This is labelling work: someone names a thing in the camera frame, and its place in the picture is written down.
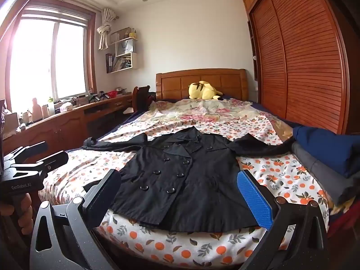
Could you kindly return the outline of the person's left hand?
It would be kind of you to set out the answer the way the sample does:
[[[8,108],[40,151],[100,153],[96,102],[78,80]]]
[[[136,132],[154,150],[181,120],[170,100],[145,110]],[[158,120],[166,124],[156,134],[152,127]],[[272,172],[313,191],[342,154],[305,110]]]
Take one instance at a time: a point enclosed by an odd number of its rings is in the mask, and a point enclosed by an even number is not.
[[[1,201],[2,216],[11,216],[13,215],[14,211],[14,206]],[[29,235],[32,233],[34,227],[34,222],[32,219],[32,200],[29,193],[26,193],[24,198],[21,200],[21,211],[22,214],[20,214],[18,219],[18,225],[20,226],[21,233],[23,235]]]

